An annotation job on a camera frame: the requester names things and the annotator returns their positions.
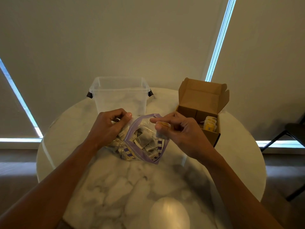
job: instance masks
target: open cardboard box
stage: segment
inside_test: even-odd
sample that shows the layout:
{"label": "open cardboard box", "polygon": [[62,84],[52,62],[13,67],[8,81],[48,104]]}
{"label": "open cardboard box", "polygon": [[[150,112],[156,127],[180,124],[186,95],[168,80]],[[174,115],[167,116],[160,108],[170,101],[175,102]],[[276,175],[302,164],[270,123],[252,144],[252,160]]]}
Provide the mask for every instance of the open cardboard box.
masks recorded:
{"label": "open cardboard box", "polygon": [[[218,113],[229,102],[230,91],[226,84],[217,84],[185,78],[179,88],[179,105],[176,111],[185,117],[194,118],[209,142],[215,147],[220,137]],[[207,116],[217,118],[215,132],[204,130],[203,121]]]}

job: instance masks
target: hand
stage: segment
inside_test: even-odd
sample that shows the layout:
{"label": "hand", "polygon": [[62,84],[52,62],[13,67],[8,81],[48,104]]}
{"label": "hand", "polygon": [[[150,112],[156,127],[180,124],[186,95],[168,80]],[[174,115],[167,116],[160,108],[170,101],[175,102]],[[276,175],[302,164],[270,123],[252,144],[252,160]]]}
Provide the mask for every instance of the hand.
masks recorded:
{"label": "hand", "polygon": [[[158,121],[170,123],[171,128],[158,124]],[[191,158],[209,159],[215,151],[194,118],[186,118],[178,112],[172,112],[165,117],[151,118],[150,122],[157,123],[155,129],[169,137]]]}
{"label": "hand", "polygon": [[[120,121],[113,124],[111,121],[115,118]],[[131,118],[132,114],[123,108],[99,113],[84,143],[99,150],[112,142]]]}

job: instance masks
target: wooden floor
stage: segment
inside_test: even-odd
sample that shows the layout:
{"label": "wooden floor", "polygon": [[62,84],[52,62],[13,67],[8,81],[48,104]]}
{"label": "wooden floor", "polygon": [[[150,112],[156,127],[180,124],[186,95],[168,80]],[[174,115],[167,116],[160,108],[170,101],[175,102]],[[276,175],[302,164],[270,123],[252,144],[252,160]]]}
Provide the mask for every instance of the wooden floor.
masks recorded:
{"label": "wooden floor", "polygon": [[[37,185],[36,152],[0,150],[0,214]],[[262,204],[284,228],[305,228],[305,192],[285,200],[305,183],[305,155],[264,154],[264,159],[268,177]]]}

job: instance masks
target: marble tabletop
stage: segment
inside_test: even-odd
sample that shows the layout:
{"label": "marble tabletop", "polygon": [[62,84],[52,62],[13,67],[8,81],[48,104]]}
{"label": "marble tabletop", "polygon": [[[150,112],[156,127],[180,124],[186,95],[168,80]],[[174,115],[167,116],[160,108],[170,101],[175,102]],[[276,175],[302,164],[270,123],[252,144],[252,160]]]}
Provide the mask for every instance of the marble tabletop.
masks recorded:
{"label": "marble tabletop", "polygon": [[[178,104],[178,92],[152,88],[146,113],[165,115]],[[67,109],[50,126],[37,153],[41,181],[86,137],[97,116],[93,99]],[[254,138],[226,111],[220,113],[216,150],[254,196],[266,182],[263,156]],[[63,216],[75,229],[231,228],[207,169],[170,141],[158,165],[127,162],[102,148],[92,159]]]}

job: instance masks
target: black chair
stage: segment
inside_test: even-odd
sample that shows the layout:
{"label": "black chair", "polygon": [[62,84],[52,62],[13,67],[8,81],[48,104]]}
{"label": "black chair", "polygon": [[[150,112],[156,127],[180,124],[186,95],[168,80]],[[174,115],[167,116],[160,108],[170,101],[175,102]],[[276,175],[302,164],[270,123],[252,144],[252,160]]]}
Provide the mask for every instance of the black chair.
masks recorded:
{"label": "black chair", "polygon": [[[300,123],[288,123],[285,125],[285,130],[281,132],[278,136],[276,136],[272,141],[270,141],[267,145],[265,145],[263,148],[261,148],[261,151],[263,152],[265,149],[267,149],[270,145],[272,145],[274,142],[276,142],[278,139],[280,139],[284,135],[288,135],[298,142],[300,142],[301,145],[305,146],[305,115],[303,119],[300,121]],[[300,195],[303,191],[305,191],[305,185],[303,185],[301,188],[297,189],[295,192],[293,192],[291,195],[286,197],[287,201],[293,200],[295,197]]]}

